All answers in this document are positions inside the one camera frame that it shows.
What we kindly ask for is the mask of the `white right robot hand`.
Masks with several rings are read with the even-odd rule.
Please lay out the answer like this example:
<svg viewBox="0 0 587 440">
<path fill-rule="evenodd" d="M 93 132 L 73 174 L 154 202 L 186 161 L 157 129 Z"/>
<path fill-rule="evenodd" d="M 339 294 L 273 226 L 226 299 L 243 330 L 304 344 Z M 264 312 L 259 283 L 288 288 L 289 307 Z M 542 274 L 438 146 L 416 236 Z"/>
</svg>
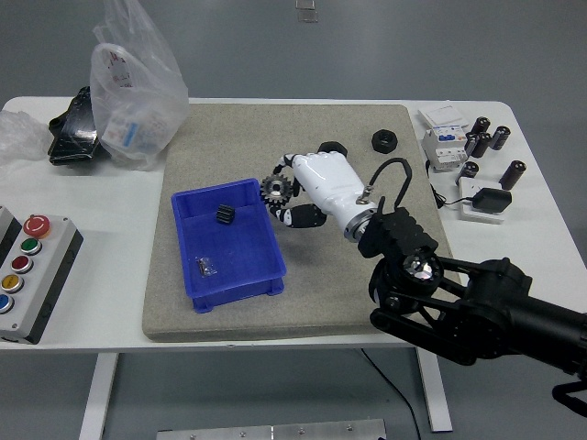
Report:
<svg viewBox="0 0 587 440">
<path fill-rule="evenodd" d="M 290 228 L 320 227 L 331 216 L 351 242 L 360 240 L 376 210 L 369 187 L 336 151 L 283 156 L 261 182 L 260 197 Z"/>
</svg>

